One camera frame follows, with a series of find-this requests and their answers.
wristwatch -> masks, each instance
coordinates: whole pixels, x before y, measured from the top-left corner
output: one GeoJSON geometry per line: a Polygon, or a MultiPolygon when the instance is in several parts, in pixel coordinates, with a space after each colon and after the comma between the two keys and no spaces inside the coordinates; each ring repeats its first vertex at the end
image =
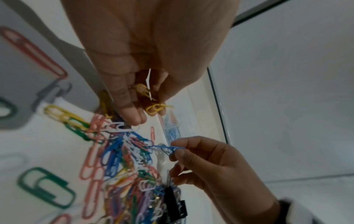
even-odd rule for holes
{"type": "Polygon", "coordinates": [[[280,200],[280,214],[274,224],[323,224],[296,201],[280,200]]]}

pile of paper clips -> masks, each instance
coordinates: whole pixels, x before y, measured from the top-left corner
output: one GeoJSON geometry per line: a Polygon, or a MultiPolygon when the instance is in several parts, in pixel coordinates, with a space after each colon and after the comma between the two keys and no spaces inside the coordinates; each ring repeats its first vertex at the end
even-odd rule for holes
{"type": "Polygon", "coordinates": [[[81,218],[93,218],[103,200],[105,215],[95,224],[181,223],[187,216],[181,191],[170,180],[162,183],[151,158],[157,150],[170,155],[178,147],[154,145],[126,126],[116,112],[101,107],[105,116],[95,114],[91,123],[56,105],[44,109],[85,141],[93,141],[79,174],[81,180],[90,181],[81,218]]]}

